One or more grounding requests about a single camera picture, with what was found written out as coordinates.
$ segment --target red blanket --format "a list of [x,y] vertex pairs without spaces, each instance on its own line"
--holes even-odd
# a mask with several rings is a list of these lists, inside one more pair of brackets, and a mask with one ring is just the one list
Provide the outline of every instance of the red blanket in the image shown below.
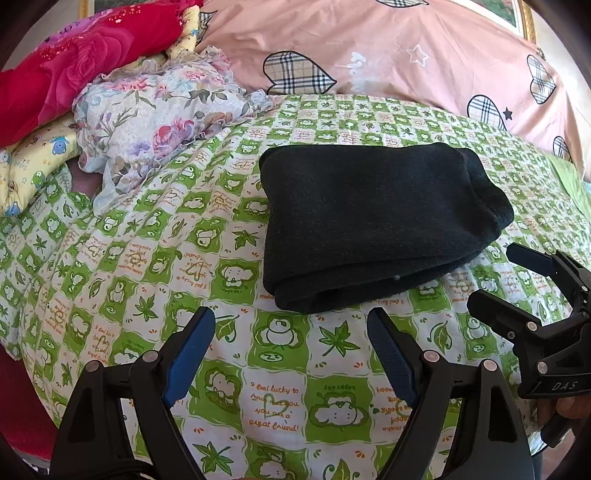
[[45,40],[14,70],[0,73],[0,147],[64,114],[101,73],[167,49],[183,11],[203,0],[158,0],[101,12]]

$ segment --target printed bedsheet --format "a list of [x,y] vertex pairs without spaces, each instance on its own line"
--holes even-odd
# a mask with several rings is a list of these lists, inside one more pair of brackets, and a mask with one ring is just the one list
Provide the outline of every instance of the printed bedsheet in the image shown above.
[[[2,325],[9,349],[22,350],[38,395],[59,422],[86,362],[133,361],[159,348],[199,306],[209,306],[217,317],[215,339],[187,397],[172,409],[206,476],[375,478],[409,409],[371,349],[369,310],[384,307],[422,348],[450,361],[493,358],[515,393],[511,344],[471,318],[466,299],[485,288],[543,322],[566,316],[556,287],[509,263],[504,251],[510,242],[559,248],[591,265],[589,223],[546,154],[506,131],[384,98],[306,95],[275,103],[256,121],[178,155],[104,218],[80,205],[68,224],[61,213],[71,197],[62,194],[51,208],[27,214],[30,226],[2,230]],[[479,154],[514,205],[515,222],[470,264],[419,288],[323,314],[279,311],[262,286],[268,216],[258,170],[262,152],[298,142],[403,147],[436,141]],[[46,248],[55,250],[47,258]],[[28,284],[19,290],[25,274]],[[535,439],[531,406],[517,403]],[[147,455],[130,404],[124,413],[135,453]],[[435,476],[458,413],[451,402],[431,464]]]

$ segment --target black towel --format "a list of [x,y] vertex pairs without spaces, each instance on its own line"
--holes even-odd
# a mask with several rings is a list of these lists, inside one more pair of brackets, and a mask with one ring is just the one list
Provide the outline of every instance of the black towel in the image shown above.
[[284,310],[414,288],[478,256],[513,221],[465,148],[291,145],[259,165],[270,214],[263,285]]

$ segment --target floral fabric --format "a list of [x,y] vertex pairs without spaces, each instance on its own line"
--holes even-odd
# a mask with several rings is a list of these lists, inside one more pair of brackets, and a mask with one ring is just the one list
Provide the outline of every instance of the floral fabric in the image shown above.
[[134,69],[115,70],[82,91],[74,101],[80,168],[104,171],[95,214],[195,139],[272,107],[261,90],[247,95],[229,68],[215,47],[201,55],[184,50],[162,66],[146,59]]
[[171,46],[193,5],[203,2],[158,0],[101,12],[67,25],[14,70],[0,72],[0,147],[66,113],[97,75]]

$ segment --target pillow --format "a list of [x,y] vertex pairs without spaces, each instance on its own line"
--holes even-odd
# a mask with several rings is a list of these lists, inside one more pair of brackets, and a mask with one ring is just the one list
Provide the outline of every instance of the pillow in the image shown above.
[[66,113],[100,73],[168,48],[181,14],[202,0],[158,0],[103,11],[52,35],[14,70],[0,73],[0,147]]
[[572,160],[583,152],[557,72],[537,46],[449,0],[209,0],[196,51],[270,95],[359,94],[442,108]]
[[194,51],[199,34],[199,7],[187,8],[183,12],[183,33],[166,51],[169,59],[178,56],[183,50]]
[[38,128],[18,144],[0,148],[0,206],[4,215],[19,215],[46,177],[79,154],[72,112]]
[[80,168],[104,172],[96,215],[136,189],[198,138],[209,138],[272,108],[259,90],[247,95],[223,52],[183,50],[163,66],[146,59],[98,77],[74,100]]

